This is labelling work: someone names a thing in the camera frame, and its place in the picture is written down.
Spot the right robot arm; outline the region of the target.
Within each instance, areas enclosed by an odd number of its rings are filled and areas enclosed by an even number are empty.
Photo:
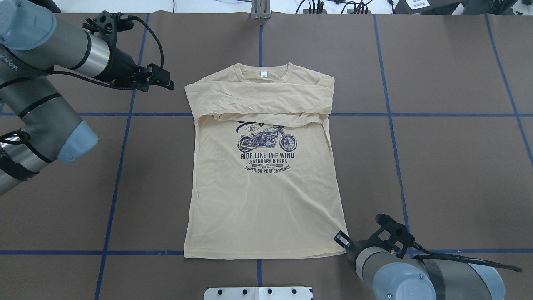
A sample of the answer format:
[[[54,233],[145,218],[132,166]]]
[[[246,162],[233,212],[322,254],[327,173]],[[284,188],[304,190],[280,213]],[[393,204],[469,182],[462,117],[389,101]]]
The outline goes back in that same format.
[[[398,258],[384,246],[354,242],[342,231],[334,241],[378,300],[503,300],[507,293],[494,262],[448,254]]]

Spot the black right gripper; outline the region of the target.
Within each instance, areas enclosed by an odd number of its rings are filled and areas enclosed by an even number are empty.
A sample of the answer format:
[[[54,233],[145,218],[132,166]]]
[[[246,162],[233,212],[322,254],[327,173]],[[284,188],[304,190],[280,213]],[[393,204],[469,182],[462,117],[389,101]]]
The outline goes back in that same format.
[[[350,261],[355,261],[358,255],[367,247],[367,240],[353,241],[342,230],[335,234],[334,241],[345,249]]]

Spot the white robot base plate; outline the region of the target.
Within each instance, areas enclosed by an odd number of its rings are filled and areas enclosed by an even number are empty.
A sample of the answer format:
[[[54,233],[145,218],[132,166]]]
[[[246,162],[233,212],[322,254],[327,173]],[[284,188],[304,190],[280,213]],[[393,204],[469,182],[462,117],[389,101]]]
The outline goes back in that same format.
[[[204,300],[312,300],[311,287],[213,287],[204,292]]]

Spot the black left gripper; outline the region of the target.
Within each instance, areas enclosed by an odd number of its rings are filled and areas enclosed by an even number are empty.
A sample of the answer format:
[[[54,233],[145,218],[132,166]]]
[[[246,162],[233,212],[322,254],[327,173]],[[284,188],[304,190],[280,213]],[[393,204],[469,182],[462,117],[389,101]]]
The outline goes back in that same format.
[[[165,55],[160,50],[161,63],[149,63],[143,67],[135,63],[132,57],[120,49],[115,49],[108,66],[100,74],[100,81],[109,83],[113,88],[149,91],[150,86],[158,86],[173,91],[175,82],[171,74],[163,68]]]

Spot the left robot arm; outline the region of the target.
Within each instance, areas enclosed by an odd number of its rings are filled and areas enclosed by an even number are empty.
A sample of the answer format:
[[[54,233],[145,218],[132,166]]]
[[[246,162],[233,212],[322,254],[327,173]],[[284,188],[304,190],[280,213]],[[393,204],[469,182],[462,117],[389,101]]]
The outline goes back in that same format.
[[[135,15],[103,11],[82,27],[57,17],[51,2],[2,0],[1,103],[21,119],[19,130],[1,135],[1,194],[32,179],[54,161],[68,165],[97,146],[97,135],[48,80],[67,75],[114,90],[174,90],[160,63],[146,67],[117,47],[117,34],[139,22]]]

